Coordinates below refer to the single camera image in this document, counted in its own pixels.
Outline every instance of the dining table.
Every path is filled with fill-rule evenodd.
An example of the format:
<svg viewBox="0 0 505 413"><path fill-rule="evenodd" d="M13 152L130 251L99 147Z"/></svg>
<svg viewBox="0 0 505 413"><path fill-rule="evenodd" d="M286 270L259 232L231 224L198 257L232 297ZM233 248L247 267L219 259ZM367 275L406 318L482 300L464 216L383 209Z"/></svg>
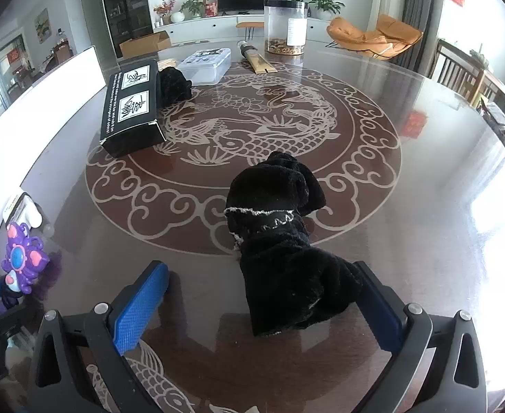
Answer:
<svg viewBox="0 0 505 413"><path fill-rule="evenodd" d="M164 412L352 411L390 358L355 304L302 330L255 337L251 328L224 207L239 172L283 151L325 193L304 218L312 245L364 261L405 303L471 314L493 411L505 398L505 147L463 97L405 68L308 41L301 56L266 53L277 72L257 75L238 40L148 56L231 50L218 84L158 110L165 142L111 157L100 145L106 88L52 139L22 183L50 257L32 296L44 311L85 313L162 261L168 290L126 358ZM262 38L250 43L262 53ZM0 262L6 240L0 227ZM25 343L7 360L22 405ZM117 411L94 362L87 371Z"/></svg>

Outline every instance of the white cabinet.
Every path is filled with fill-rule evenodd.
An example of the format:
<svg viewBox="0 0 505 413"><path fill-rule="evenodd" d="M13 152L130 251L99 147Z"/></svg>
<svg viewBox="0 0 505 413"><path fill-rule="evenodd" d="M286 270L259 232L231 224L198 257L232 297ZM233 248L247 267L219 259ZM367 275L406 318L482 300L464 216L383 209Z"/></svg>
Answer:
<svg viewBox="0 0 505 413"><path fill-rule="evenodd" d="M204 30L203 35L206 39L212 38L223 38L223 37L237 37L238 29L235 27L237 24L237 17L216 17L212 20L205 19L201 20L201 23L205 23L204 26L198 27L200 30Z"/></svg>
<svg viewBox="0 0 505 413"><path fill-rule="evenodd" d="M329 22L318 19L308 19L308 29L306 31L307 40L314 42L331 43L333 40L327 34Z"/></svg>
<svg viewBox="0 0 505 413"><path fill-rule="evenodd" d="M160 28L155 28L155 32L166 31L171 38L171 43L193 42L196 40L216 40L226 37L245 38L245 28L235 27L237 23L243 21L264 21L263 15L249 16L223 16L209 19L186 20L182 23L167 24ZM314 42L330 43L331 38L327 34L329 22L318 19L308 19L308 30L306 38ZM263 37L264 30L256 28L254 37Z"/></svg>
<svg viewBox="0 0 505 413"><path fill-rule="evenodd" d="M213 17L211 19L188 20L168 24L159 31L166 31L171 43L192 42L223 37L237 37L237 17Z"/></svg>

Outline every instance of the black fabric bundle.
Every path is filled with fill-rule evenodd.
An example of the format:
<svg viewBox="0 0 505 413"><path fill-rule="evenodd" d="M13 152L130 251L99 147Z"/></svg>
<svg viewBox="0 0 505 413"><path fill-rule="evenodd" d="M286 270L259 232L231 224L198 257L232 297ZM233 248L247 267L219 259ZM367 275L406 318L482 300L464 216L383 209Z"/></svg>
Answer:
<svg viewBox="0 0 505 413"><path fill-rule="evenodd" d="M361 291L354 264L310 245L301 216L325 205L312 172L273 152L242 171L226 203L254 335L303 329L341 313Z"/></svg>
<svg viewBox="0 0 505 413"><path fill-rule="evenodd" d="M191 99L191 81L173 66L157 73L157 107L163 108Z"/></svg>

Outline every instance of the plastic storage box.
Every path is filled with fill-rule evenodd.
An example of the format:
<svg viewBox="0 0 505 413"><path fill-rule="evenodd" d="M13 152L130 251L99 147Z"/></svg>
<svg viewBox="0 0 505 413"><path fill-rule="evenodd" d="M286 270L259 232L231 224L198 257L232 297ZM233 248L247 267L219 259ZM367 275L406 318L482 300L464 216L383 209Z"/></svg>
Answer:
<svg viewBox="0 0 505 413"><path fill-rule="evenodd" d="M201 49L185 59L177 69L193 85L215 85L231 65L231 50Z"/></svg>

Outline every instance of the black lid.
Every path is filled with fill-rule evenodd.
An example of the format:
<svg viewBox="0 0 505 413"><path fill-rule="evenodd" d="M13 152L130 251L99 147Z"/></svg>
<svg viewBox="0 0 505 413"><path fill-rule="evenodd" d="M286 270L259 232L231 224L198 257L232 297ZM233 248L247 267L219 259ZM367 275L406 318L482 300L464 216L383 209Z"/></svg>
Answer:
<svg viewBox="0 0 505 413"><path fill-rule="evenodd" d="M264 0L264 6L270 6L270 8L308 9L308 3L291 0Z"/></svg>

